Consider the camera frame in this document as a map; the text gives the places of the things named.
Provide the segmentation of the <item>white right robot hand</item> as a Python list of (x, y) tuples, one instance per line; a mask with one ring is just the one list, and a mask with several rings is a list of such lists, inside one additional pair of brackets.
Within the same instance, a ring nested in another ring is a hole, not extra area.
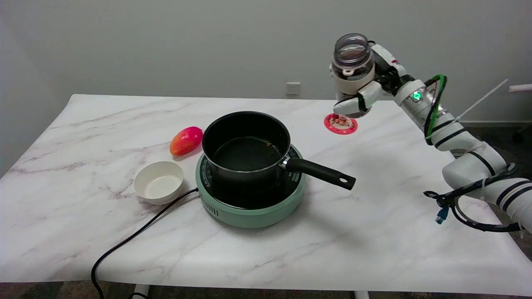
[(329, 67), (337, 102), (334, 114), (360, 118), (382, 93), (395, 96), (414, 81), (384, 47), (362, 34), (346, 34), (335, 42)]

